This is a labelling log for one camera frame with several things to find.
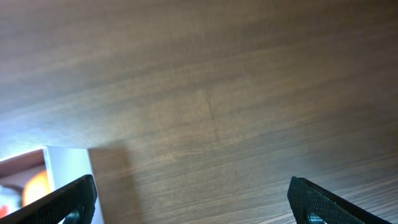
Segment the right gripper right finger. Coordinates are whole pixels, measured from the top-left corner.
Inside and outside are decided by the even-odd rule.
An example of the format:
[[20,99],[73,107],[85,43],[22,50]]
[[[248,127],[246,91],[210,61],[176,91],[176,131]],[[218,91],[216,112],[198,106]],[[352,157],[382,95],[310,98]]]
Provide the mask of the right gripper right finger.
[[291,178],[287,198],[299,224],[391,224],[303,177]]

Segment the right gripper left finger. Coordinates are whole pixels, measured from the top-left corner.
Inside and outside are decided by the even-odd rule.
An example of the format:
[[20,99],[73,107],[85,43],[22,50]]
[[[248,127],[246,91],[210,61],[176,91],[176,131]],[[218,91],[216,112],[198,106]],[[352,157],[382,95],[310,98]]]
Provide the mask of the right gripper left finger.
[[1,224],[91,224],[97,196],[94,178],[86,174],[1,218]]

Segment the orange dinosaur toy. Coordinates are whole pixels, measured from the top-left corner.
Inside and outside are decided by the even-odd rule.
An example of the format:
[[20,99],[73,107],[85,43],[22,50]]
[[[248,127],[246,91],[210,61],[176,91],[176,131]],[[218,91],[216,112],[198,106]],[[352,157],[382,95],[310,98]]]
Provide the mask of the orange dinosaur toy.
[[51,192],[47,171],[39,172],[28,183],[22,192],[22,206],[25,207]]

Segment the white duck toy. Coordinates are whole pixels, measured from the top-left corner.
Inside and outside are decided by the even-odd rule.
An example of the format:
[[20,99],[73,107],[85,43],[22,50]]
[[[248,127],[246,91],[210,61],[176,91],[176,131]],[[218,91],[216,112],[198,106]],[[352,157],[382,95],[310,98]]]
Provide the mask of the white duck toy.
[[1,185],[1,218],[22,208],[23,188],[16,185]]

